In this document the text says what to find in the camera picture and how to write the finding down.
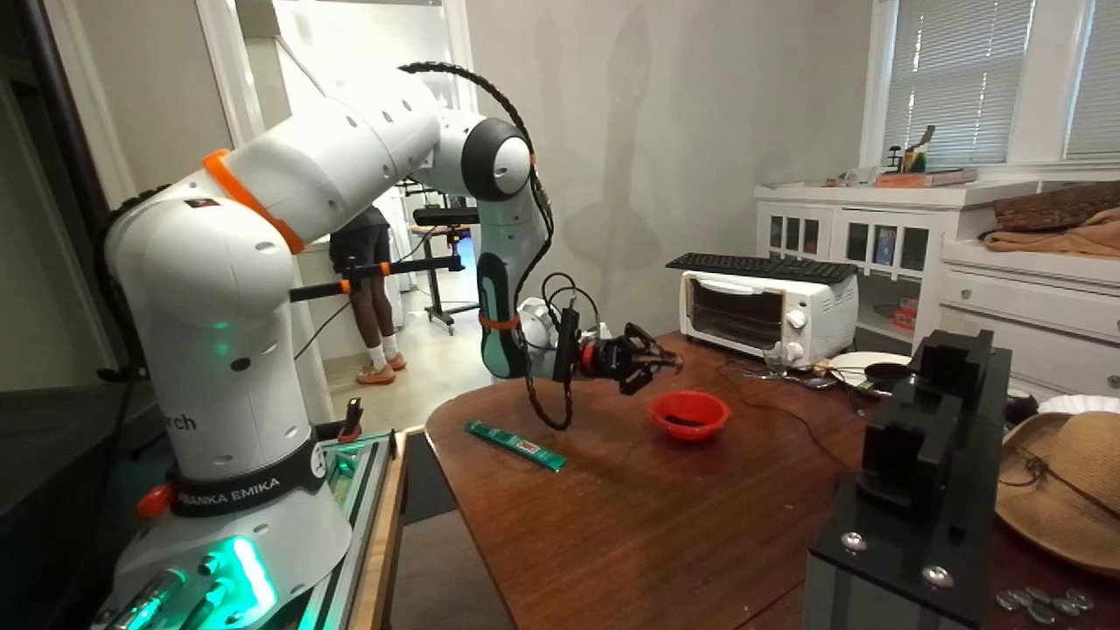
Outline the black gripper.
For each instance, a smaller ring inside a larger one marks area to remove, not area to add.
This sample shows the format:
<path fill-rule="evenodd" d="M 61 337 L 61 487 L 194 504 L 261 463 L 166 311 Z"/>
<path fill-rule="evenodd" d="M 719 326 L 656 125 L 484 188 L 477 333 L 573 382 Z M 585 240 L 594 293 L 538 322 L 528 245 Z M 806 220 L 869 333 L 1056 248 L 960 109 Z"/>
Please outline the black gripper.
<path fill-rule="evenodd" d="M 633 394 L 656 375 L 678 375 L 682 361 L 674 352 L 678 350 L 656 337 L 639 337 L 636 342 L 636 326 L 607 340 L 585 337 L 576 326 L 563 326 L 557 333 L 557 356 L 549 377 L 607 377 L 618 386 L 622 394 Z"/>

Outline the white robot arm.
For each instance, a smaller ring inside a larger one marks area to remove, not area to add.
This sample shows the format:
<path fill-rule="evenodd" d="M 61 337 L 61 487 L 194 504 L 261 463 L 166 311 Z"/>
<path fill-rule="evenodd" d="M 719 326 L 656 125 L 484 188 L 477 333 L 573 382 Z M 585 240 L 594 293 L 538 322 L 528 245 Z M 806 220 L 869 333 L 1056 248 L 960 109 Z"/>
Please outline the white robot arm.
<path fill-rule="evenodd" d="M 530 370 L 519 289 L 554 220 L 524 130 L 396 79 L 207 153 L 104 238 L 176 466 L 160 513 L 114 563 L 96 630 L 261 630 L 352 563 L 362 532 L 297 386 L 293 260 L 400 183 L 478 206 L 478 352 L 495 377 Z"/>

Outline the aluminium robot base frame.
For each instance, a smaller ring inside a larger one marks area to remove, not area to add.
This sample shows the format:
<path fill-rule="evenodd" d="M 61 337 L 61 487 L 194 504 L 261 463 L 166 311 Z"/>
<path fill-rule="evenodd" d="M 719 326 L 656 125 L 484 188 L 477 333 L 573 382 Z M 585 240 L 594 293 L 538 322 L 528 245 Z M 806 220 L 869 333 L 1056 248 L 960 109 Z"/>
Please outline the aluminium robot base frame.
<path fill-rule="evenodd" d="M 89 630 L 344 630 L 393 459 L 393 434 L 317 442 L 314 494 L 152 517 L 121 549 Z"/>

